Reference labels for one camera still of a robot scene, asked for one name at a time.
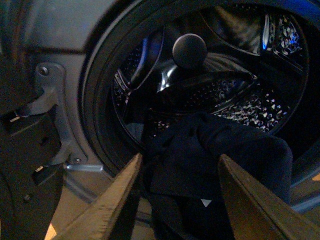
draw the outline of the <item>black plastic panel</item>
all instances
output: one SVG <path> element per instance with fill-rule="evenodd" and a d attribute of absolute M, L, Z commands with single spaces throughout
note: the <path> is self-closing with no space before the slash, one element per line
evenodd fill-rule
<path fill-rule="evenodd" d="M 0 121 L 1 240 L 43 240 L 63 186 L 63 166 L 44 166 L 59 136 L 47 114 L 9 119 Z"/>

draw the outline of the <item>screw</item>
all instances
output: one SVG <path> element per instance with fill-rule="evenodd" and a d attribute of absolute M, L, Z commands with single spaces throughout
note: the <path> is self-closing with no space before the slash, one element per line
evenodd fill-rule
<path fill-rule="evenodd" d="M 42 75 L 42 76 L 48 76 L 49 75 L 49 70 L 48 68 L 46 68 L 45 66 L 41 66 L 39 68 L 39 73 Z"/>
<path fill-rule="evenodd" d="M 32 194 L 27 194 L 24 196 L 23 201 L 27 204 L 29 203 L 34 196 Z"/>

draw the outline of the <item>black knob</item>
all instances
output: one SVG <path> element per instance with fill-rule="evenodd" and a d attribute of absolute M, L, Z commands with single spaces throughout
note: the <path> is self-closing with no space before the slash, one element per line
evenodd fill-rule
<path fill-rule="evenodd" d="M 192 33 L 179 37 L 172 49 L 175 64 L 184 69 L 201 67 L 207 54 L 205 41 L 200 36 Z"/>

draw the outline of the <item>dark blue fabric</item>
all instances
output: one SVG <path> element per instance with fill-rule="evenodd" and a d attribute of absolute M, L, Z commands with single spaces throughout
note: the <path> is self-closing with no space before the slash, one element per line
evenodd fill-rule
<path fill-rule="evenodd" d="M 169 127 L 146 152 L 144 192 L 161 222 L 182 239 L 234 239 L 218 176 L 222 154 L 289 203 L 291 150 L 254 127 L 198 113 Z M 200 199 L 212 202 L 204 207 Z"/>

